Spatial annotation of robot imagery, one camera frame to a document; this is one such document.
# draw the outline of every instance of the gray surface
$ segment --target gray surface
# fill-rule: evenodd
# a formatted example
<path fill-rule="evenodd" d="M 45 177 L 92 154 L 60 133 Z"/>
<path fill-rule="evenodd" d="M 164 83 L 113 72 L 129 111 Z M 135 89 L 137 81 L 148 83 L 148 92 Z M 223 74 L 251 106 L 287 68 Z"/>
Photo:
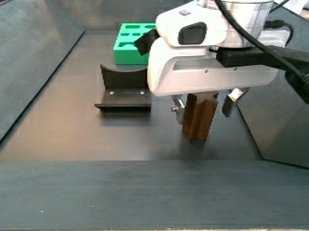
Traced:
<path fill-rule="evenodd" d="M 309 228 L 309 171 L 263 161 L 1 162 L 0 229 Z"/>
<path fill-rule="evenodd" d="M 309 52 L 309 22 L 285 9 L 278 9 L 269 18 L 293 25 L 289 48 Z M 309 106 L 293 91 L 282 71 L 267 86 L 250 89 L 240 112 L 263 158 L 309 167 Z"/>
<path fill-rule="evenodd" d="M 0 5 L 0 140 L 65 58 L 83 29 L 53 1 Z"/>
<path fill-rule="evenodd" d="M 115 31 L 123 23 L 152 23 L 191 0 L 55 0 L 87 31 Z"/>
<path fill-rule="evenodd" d="M 223 94 L 206 142 L 188 142 L 170 112 L 170 97 L 152 97 L 147 113 L 107 113 L 93 107 L 101 101 L 100 64 L 115 66 L 115 32 L 88 32 L 69 53 L 46 88 L 0 146 L 1 161 L 96 161 L 232 159 L 258 160 L 238 111 L 220 113 Z"/>

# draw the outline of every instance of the green object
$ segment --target green object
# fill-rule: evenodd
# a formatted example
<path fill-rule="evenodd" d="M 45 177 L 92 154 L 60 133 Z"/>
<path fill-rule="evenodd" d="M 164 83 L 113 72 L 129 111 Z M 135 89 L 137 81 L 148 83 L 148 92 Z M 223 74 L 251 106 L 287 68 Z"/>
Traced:
<path fill-rule="evenodd" d="M 123 23 L 113 45 L 113 56 L 116 64 L 139 65 L 148 63 L 149 54 L 140 55 L 133 42 L 144 33 L 155 29 L 155 23 Z"/>

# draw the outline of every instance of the wooden block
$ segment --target wooden block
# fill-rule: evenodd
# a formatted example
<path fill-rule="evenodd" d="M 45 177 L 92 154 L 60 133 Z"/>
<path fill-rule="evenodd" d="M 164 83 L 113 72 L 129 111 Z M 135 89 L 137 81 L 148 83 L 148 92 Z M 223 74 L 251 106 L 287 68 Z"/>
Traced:
<path fill-rule="evenodd" d="M 216 111 L 216 91 L 187 95 L 182 131 L 188 140 L 206 140 Z"/>

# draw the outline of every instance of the black holder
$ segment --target black holder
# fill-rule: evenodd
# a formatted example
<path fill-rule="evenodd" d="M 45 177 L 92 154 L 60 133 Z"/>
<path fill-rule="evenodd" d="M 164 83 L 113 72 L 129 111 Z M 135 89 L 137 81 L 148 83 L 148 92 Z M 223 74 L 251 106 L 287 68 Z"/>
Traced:
<path fill-rule="evenodd" d="M 105 90 L 100 110 L 107 109 L 140 109 L 151 110 L 151 92 L 147 85 L 147 69 L 123 72 L 113 71 L 100 66 Z"/>

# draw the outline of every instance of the white robot part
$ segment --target white robot part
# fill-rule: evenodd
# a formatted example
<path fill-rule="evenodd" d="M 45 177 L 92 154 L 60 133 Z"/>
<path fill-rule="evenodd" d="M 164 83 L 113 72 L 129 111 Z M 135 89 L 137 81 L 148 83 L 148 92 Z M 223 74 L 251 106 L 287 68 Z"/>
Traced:
<path fill-rule="evenodd" d="M 256 39 L 263 29 L 271 0 L 227 0 L 222 1 L 235 21 L 246 32 Z M 251 44 L 239 36 L 216 9 L 214 0 L 198 0 L 158 15 L 156 30 L 171 47 L 212 46 L 242 48 Z M 187 33 L 204 30 L 198 42 L 180 42 L 188 36 L 183 29 L 191 27 Z"/>
<path fill-rule="evenodd" d="M 265 45 L 285 46 L 286 31 L 262 32 Z M 271 82 L 278 70 L 262 65 L 224 68 L 207 47 L 172 48 L 159 38 L 151 47 L 148 87 L 156 96 L 248 88 Z"/>

